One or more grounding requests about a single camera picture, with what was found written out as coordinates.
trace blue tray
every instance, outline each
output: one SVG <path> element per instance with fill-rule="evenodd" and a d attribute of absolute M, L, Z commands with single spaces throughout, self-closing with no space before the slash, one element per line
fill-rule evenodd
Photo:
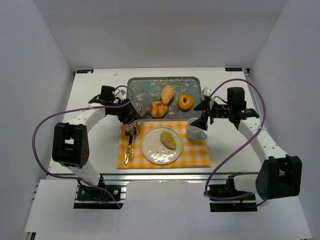
<path fill-rule="evenodd" d="M 168 112 L 162 118 L 152 118 L 147 114 L 147 119 L 188 120 L 199 118 L 201 111 L 194 111 L 194 107 L 201 101 L 201 86 L 198 78 L 194 76 L 181 77 L 134 77 L 127 86 L 133 90 L 134 99 L 132 105 L 139 112 L 141 107 L 155 101 L 161 101 L 161 92 L 169 84 L 174 88 L 175 95 L 168 104 Z M 178 98 L 183 94 L 189 94 L 193 98 L 193 106 L 189 111 L 182 111 L 178 107 Z"/>

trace yellow checkered napkin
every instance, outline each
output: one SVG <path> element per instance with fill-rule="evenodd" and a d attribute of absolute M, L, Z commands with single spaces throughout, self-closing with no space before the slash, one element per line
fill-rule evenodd
<path fill-rule="evenodd" d="M 186 121 L 164 121 L 164 122 L 141 122 L 140 134 L 134 142 L 134 160 L 125 165 L 126 152 L 126 135 L 125 126 L 121 125 L 121 134 L 119 136 L 118 149 L 118 169 L 171 169 L 171 168 L 195 168 L 209 167 L 211 162 L 209 159 L 209 151 L 206 140 L 190 141 L 186 137 Z M 141 150 L 142 138 L 144 135 L 156 127 L 168 127 L 175 130 L 182 139 L 182 153 L 180 157 L 167 165 L 157 165 L 149 162 Z"/>

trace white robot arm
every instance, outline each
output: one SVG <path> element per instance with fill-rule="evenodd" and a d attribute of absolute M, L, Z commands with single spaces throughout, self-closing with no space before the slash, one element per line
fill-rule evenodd
<path fill-rule="evenodd" d="M 89 161 L 88 133 L 107 115 L 115 115 L 121 123 L 128 125 L 142 118 L 131 103 L 122 107 L 129 101 L 123 95 L 124 92 L 120 91 L 115 94 L 114 87 L 102 86 L 101 94 L 89 101 L 89 110 L 82 111 L 68 122 L 57 123 L 53 135 L 52 159 L 84 181 L 94 186 L 102 185 L 103 177 Z"/>
<path fill-rule="evenodd" d="M 261 126 L 259 115 L 247 108 L 245 91 L 241 87 L 227 89 L 225 104 L 215 102 L 211 89 L 202 90 L 203 100 L 194 108 L 202 111 L 201 117 L 191 123 L 203 130 L 208 129 L 208 119 L 213 124 L 215 118 L 229 119 L 247 140 L 251 139 Z M 238 174 L 229 176 L 225 196 L 233 197 L 241 193 L 256 193 L 263 200 L 297 196 L 300 192 L 302 162 L 297 156 L 289 156 L 282 150 L 265 128 L 251 141 L 255 153 L 261 162 L 259 174 Z"/>

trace white mug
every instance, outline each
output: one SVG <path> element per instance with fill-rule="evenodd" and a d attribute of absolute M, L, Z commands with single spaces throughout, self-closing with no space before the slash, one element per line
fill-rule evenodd
<path fill-rule="evenodd" d="M 186 124 L 186 129 L 185 129 L 185 135 L 188 139 L 194 141 L 197 139 L 205 140 L 207 139 L 208 135 L 205 134 L 205 132 L 196 126 L 191 126 L 190 124 L 197 120 L 198 118 L 190 118 L 188 123 Z"/>

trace cup handle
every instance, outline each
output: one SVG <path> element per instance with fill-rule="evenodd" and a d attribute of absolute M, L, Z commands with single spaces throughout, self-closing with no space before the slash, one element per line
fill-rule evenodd
<path fill-rule="evenodd" d="M 201 139 L 201 140 L 206 140 L 206 139 L 207 139 L 207 137 L 208 137 L 208 135 L 207 135 L 207 134 L 205 134 L 205 132 L 204 132 L 204 131 L 202 131 L 202 132 L 201 132 L 201 134 L 202 134 L 204 137 L 199 136 L 199 139 Z"/>

